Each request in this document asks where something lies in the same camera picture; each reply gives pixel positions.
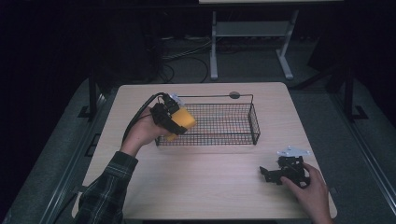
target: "person's right hand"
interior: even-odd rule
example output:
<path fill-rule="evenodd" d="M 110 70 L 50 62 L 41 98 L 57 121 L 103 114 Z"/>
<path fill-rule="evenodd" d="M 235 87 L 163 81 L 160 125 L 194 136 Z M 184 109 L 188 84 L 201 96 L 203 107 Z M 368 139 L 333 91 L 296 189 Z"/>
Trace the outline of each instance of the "person's right hand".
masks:
<path fill-rule="evenodd" d="M 285 176 L 280 180 L 294 193 L 313 223 L 333 223 L 329 209 L 329 190 L 320 171 L 307 163 L 304 163 L 304 168 L 308 171 L 311 180 L 305 189 L 301 189 Z"/>

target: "dark background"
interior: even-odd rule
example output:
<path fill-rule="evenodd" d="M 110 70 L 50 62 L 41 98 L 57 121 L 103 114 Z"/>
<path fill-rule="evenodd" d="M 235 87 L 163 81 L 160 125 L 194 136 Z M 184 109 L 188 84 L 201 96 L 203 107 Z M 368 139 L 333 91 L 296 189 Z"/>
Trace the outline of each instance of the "dark background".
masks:
<path fill-rule="evenodd" d="M 159 37 L 210 35 L 209 10 L 87 10 L 156 2 L 180 1 L 0 2 L 1 220 L 84 79 L 94 74 L 103 92 L 149 82 L 162 68 Z M 394 9 L 374 0 L 346 1 L 336 10 L 302 9 L 293 38 L 320 37 L 312 66 L 320 71 L 346 60 L 396 126 Z M 269 19 L 254 13 L 233 15 L 238 18 L 220 14 Z"/>

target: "person's left hand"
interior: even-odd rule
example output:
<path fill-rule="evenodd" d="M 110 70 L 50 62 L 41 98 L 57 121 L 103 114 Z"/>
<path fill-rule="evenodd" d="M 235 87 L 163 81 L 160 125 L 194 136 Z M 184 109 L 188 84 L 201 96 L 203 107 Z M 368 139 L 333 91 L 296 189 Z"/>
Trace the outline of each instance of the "person's left hand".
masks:
<path fill-rule="evenodd" d="M 135 156 L 143 145 L 152 142 L 160 135 L 169 133 L 165 128 L 154 123 L 149 110 L 148 107 L 143 111 L 137 123 L 128 132 L 120 151 Z"/>

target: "wooden table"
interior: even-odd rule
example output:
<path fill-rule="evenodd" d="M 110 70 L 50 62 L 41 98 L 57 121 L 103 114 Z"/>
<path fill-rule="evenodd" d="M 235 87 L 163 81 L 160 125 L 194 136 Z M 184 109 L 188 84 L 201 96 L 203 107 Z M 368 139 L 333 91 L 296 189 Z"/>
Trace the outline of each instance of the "wooden table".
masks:
<path fill-rule="evenodd" d="M 253 94 L 261 136 L 256 146 L 156 147 L 153 142 L 142 147 L 124 204 L 125 218 L 306 217 L 291 192 L 285 186 L 266 183 L 259 170 L 259 166 L 277 170 L 276 152 L 288 145 L 312 150 L 289 92 L 282 83 L 120 87 L 84 186 L 91 184 L 104 171 L 114 152 L 120 149 L 123 132 L 135 112 L 152 94 L 160 91 L 178 95 L 228 95 L 231 91 Z M 318 168 L 314 153 L 304 160 Z M 337 211 L 331 197 L 330 208 L 332 217 L 335 217 Z"/>

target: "metal stand leg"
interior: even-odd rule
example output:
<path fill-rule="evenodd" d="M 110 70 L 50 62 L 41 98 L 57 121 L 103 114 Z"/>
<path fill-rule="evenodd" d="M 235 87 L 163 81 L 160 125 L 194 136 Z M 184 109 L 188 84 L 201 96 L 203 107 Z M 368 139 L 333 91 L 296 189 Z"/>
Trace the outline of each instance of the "metal stand leg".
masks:
<path fill-rule="evenodd" d="M 280 65 L 282 66 L 283 73 L 285 74 L 286 79 L 293 79 L 293 74 L 290 71 L 288 61 L 286 61 L 285 54 L 286 50 L 288 49 L 289 42 L 291 39 L 291 35 L 293 34 L 294 25 L 297 20 L 299 10 L 295 10 L 293 15 L 291 16 L 291 20 L 288 26 L 288 30 L 285 35 L 285 43 L 283 44 L 282 49 L 276 50 L 277 58 L 279 59 Z"/>
<path fill-rule="evenodd" d="M 212 51 L 210 52 L 210 78 L 218 79 L 218 60 L 216 58 L 216 12 L 213 12 L 212 21 Z"/>

